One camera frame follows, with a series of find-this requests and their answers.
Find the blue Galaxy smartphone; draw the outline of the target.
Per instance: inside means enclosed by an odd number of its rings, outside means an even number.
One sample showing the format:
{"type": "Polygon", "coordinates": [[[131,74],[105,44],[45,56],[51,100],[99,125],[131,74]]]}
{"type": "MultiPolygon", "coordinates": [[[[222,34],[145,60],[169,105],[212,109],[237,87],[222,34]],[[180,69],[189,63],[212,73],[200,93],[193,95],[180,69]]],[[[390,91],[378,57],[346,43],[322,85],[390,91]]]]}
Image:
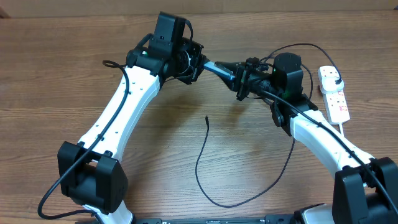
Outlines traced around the blue Galaxy smartphone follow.
{"type": "Polygon", "coordinates": [[[219,67],[212,61],[205,63],[203,68],[217,75],[231,91],[236,91],[234,86],[236,76],[232,71],[224,67],[219,67]]]}

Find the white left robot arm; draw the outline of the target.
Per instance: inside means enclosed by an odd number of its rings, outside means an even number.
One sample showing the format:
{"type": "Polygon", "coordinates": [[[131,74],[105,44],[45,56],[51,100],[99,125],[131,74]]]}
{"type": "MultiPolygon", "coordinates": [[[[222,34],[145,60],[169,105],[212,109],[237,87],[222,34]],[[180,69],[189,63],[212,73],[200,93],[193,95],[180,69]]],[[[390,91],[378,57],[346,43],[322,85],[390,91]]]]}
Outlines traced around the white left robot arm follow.
{"type": "Polygon", "coordinates": [[[134,223],[124,196],[128,180],[121,167],[132,130],[168,80],[196,81],[206,62],[202,45],[184,37],[189,20],[161,12],[155,31],[130,50],[121,82],[90,130],[76,143],[64,142],[57,154],[62,194],[83,206],[95,223],[134,223]]]}

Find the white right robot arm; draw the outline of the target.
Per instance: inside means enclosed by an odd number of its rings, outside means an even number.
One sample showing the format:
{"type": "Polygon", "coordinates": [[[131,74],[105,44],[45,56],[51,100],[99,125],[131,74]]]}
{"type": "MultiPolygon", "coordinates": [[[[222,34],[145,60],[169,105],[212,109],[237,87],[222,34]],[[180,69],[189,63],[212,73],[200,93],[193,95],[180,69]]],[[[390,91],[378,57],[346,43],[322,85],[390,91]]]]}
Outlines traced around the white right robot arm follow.
{"type": "Polygon", "coordinates": [[[302,208],[291,222],[397,223],[397,164],[360,150],[326,121],[302,92],[300,56],[279,54],[271,67],[265,72],[258,58],[205,64],[239,101],[250,93],[271,99],[275,125],[309,148],[333,176],[332,204],[302,208]]]}

